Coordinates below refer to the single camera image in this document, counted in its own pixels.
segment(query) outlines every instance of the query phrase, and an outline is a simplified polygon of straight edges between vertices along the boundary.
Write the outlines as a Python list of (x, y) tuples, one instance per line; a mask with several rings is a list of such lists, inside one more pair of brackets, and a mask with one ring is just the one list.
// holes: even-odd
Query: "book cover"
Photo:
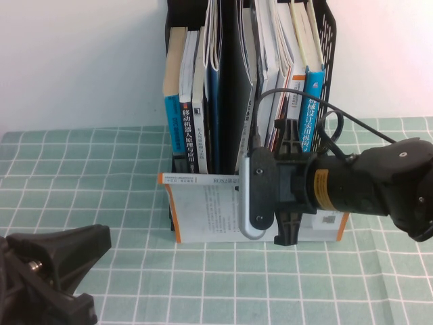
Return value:
[[(308, 7), (309, 12), (307, 13), (304, 3), (295, 3), (292, 0), (290, 13), (294, 22), (302, 61), (305, 64), (306, 81), (304, 92), (320, 98), (325, 69), (311, 0), (308, 2)], [(318, 111), (318, 102), (305, 97), (302, 99), (299, 120), (299, 138), (302, 151), (311, 150)]]
[(248, 78), (246, 83), (248, 89), (248, 103), (246, 105), (244, 124), (241, 133), (241, 139), (239, 148), (237, 151), (235, 171), (239, 170), (240, 160), (248, 151), (248, 140), (250, 138), (251, 122), (252, 122), (252, 109), (254, 107), (254, 101), (256, 98), (256, 86), (257, 86), (257, 59), (256, 59), (256, 48), (254, 44), (254, 35), (252, 32), (252, 18), (251, 11), (249, 8), (242, 9), (242, 29), (241, 34), (244, 40), (244, 51), (243, 56), (245, 73)]
[(208, 112), (206, 111), (206, 98), (204, 97), (204, 75), (206, 71), (203, 65), (203, 46), (204, 32), (201, 30), (192, 87), (192, 110), (196, 137), (198, 172), (201, 174), (207, 174), (209, 172), (208, 167), (210, 161), (208, 159), (209, 145), (206, 145), (206, 142), (209, 142), (209, 137), (207, 134)]
[(185, 155), (185, 142), (183, 141), (179, 95), (165, 97), (164, 103), (168, 120), (168, 128), (171, 135), (173, 154), (175, 156)]
[(183, 51), (182, 57), (181, 74), (179, 81), (179, 101), (181, 103), (182, 127), (185, 141), (187, 165), (188, 171), (190, 173), (198, 173), (197, 145), (191, 102), (197, 45), (198, 32), (189, 31), (187, 33), (185, 49)]
[[(239, 185), (236, 175), (185, 175), (162, 173), (158, 183), (164, 184), (170, 201), (177, 242), (247, 242), (239, 229)], [(318, 211), (304, 215), (299, 241), (340, 240), (347, 215)], [(278, 234), (274, 222), (260, 242), (273, 242)]]
[[(323, 86), (324, 71), (306, 72), (305, 92), (315, 97), (320, 97)], [(302, 145), (302, 151), (310, 151), (313, 142), (314, 130), (316, 126), (319, 103), (309, 98), (302, 99), (300, 120), (299, 120), (299, 138)]]
[[(295, 90), (303, 90), (305, 84), (305, 65), (300, 55), (298, 40), (293, 26), (292, 16), (290, 14), (289, 5), (287, 3), (278, 3), (278, 18), (283, 29), (284, 39), (288, 44), (289, 55), (293, 61), (293, 74), (289, 81), (289, 88)], [(288, 94), (288, 111), (286, 118), (299, 119), (302, 96), (294, 93)]]
[(179, 75), (185, 38), (185, 27), (174, 27), (170, 30), (163, 85), (164, 104), (173, 147), (173, 158), (175, 159), (176, 171), (180, 173), (187, 172), (186, 149), (183, 139), (181, 107), (179, 102)]
[[(267, 1), (251, 1), (252, 27), (258, 62), (258, 93), (262, 94), (276, 88), (279, 75), (279, 58), (275, 34), (271, 26), (269, 4)], [(260, 144), (265, 145), (269, 117), (273, 107), (274, 96), (265, 97), (258, 107), (257, 127)]]
[(209, 0), (206, 11), (204, 27), (203, 63), (205, 73), (205, 98), (210, 112), (210, 141), (212, 142), (210, 153), (212, 155), (212, 171), (220, 173), (220, 110), (221, 110), (221, 66), (224, 64), (222, 57), (223, 44), (223, 17), (220, 0)]
[(196, 132), (194, 129), (194, 118), (192, 103), (182, 103), (182, 126), (185, 135), (185, 147), (187, 153), (188, 171), (192, 174), (198, 173)]
[[(279, 19), (277, 11), (277, 3), (275, 0), (268, 0), (269, 2), (269, 13), (271, 18), (271, 25), (273, 28), (273, 34), (276, 38), (277, 53), (279, 58), (279, 74), (277, 78), (277, 88), (288, 88), (289, 82), (291, 81), (294, 73), (294, 62), (293, 57), (290, 55), (290, 45), (286, 42), (283, 33), (283, 26)], [(265, 146), (270, 150), (273, 149), (276, 140), (277, 130), (274, 128), (275, 120), (286, 115), (287, 112), (287, 93), (275, 93), (273, 95), (273, 105), (271, 114), (269, 115), (269, 122), (267, 127), (267, 135), (265, 140)]]

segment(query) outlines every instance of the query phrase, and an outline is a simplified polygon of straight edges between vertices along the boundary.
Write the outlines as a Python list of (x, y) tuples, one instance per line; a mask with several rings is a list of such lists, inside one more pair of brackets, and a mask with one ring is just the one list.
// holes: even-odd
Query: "orange stripe on book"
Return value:
[(305, 74), (293, 76), (293, 80), (305, 80)]
[(337, 241), (341, 241), (341, 239), (343, 238), (343, 232), (344, 232), (344, 228), (346, 227), (346, 223), (349, 219), (349, 212), (346, 212), (343, 215), (343, 219), (341, 220), (341, 224), (340, 224), (340, 229), (338, 230), (338, 234), (337, 234)]
[(171, 217), (173, 218), (173, 223), (175, 225), (175, 234), (176, 234), (176, 242), (179, 244), (182, 242), (181, 240), (181, 230), (179, 229), (179, 222), (177, 221), (176, 207), (175, 201), (173, 200), (173, 193), (171, 192), (171, 187), (166, 184), (165, 188), (170, 196), (170, 209), (171, 209)]

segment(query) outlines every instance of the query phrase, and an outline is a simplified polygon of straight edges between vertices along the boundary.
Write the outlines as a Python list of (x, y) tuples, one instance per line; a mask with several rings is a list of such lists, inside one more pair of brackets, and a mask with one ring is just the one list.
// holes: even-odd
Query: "black mesh file organizer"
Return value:
[[(223, 95), (221, 98), (221, 106), (229, 108), (231, 91), (233, 88), (230, 85), (229, 73), (232, 71), (230, 64), (230, 52), (233, 44), (233, 20), (234, 17), (234, 2), (235, 0), (221, 0), (222, 1), (222, 15), (223, 15), (223, 55), (226, 60), (226, 66), (221, 70), (221, 87)], [(290, 0), (278, 0), (279, 3), (288, 3)], [(295, 0), (295, 2), (306, 2), (303, 0)], [(206, 17), (206, 8), (208, 5), (207, 0), (167, 0), (167, 18), (165, 25), (165, 41), (166, 48), (168, 48), (168, 40), (170, 37), (170, 28), (172, 27), (188, 27), (189, 30), (198, 30), (204, 26)], [(332, 68), (334, 65), (334, 54), (337, 38), (337, 26), (334, 17), (332, 16), (331, 9), (329, 8), (326, 0), (313, 0), (315, 15), (317, 19), (317, 28), (319, 29), (319, 36), (321, 42), (321, 49), (323, 52), (323, 61), (325, 63), (325, 80), (323, 81), (323, 88), (321, 92), (321, 99), (328, 101), (329, 93), (331, 91)], [(250, 1), (244, 0), (244, 7), (249, 7)], [(326, 113), (326, 107), (319, 106), (316, 122)], [(313, 136), (312, 150), (315, 151), (320, 146), (320, 139), (315, 132)], [(224, 152), (221, 152), (221, 160), (224, 160)], [(173, 161), (172, 172), (175, 173), (175, 164)]]

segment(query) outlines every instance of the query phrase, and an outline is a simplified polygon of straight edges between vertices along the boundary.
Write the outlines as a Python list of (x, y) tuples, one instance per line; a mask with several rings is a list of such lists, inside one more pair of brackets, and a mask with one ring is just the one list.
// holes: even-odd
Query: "green grid tablecloth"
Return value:
[[(368, 120), (433, 142), (433, 118)], [(77, 293), (100, 324), (433, 324), (433, 240), (389, 218), (353, 215), (341, 242), (176, 244), (166, 127), (7, 133), (0, 144), (0, 234), (111, 227), (110, 250)], [(346, 153), (383, 146), (346, 123)]]

